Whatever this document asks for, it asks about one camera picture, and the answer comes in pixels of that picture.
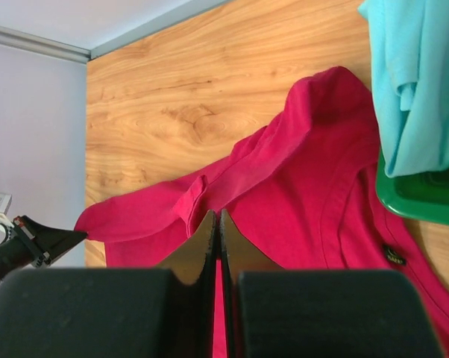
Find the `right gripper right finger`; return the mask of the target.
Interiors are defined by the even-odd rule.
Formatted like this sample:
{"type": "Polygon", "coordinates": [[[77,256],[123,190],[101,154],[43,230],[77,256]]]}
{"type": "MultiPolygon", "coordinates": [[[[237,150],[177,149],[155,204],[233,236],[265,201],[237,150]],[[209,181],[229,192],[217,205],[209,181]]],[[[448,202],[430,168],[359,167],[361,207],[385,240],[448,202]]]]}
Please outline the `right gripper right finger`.
{"type": "Polygon", "coordinates": [[[282,271],[283,267],[266,256],[240,232],[226,209],[221,211],[219,235],[227,355],[243,357],[239,276],[247,271],[282,271]]]}

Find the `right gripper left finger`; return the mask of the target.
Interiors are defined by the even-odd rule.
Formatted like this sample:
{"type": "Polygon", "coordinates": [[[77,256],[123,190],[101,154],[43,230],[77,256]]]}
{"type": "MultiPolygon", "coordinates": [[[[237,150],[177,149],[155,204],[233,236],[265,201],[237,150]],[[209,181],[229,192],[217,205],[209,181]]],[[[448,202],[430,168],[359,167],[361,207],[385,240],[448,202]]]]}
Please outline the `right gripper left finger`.
{"type": "Polygon", "coordinates": [[[160,338],[162,357],[211,357],[216,285],[215,212],[157,267],[170,276],[160,338]]]}

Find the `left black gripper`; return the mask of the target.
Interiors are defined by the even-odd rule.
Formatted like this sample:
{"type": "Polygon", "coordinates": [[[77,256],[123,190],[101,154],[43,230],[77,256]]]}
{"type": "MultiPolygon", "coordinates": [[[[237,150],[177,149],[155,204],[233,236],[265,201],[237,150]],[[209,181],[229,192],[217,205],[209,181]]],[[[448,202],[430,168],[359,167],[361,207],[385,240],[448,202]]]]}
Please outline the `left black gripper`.
{"type": "Polygon", "coordinates": [[[87,238],[86,232],[47,227],[27,216],[13,220],[11,233],[15,236],[0,243],[0,282],[10,272],[30,263],[34,268],[54,264],[87,238]]]}

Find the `bright red t shirt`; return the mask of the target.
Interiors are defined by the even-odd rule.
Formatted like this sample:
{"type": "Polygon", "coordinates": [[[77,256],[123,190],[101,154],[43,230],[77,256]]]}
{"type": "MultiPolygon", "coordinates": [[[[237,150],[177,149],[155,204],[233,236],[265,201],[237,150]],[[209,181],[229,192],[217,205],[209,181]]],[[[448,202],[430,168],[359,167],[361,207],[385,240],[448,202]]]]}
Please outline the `bright red t shirt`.
{"type": "Polygon", "coordinates": [[[283,111],[229,156],[181,178],[94,204],[75,227],[102,242],[109,267],[149,267],[227,210],[286,269],[395,269],[430,314],[449,357],[449,291],[404,220],[379,201],[371,93],[337,66],[297,81],[283,111]]]}

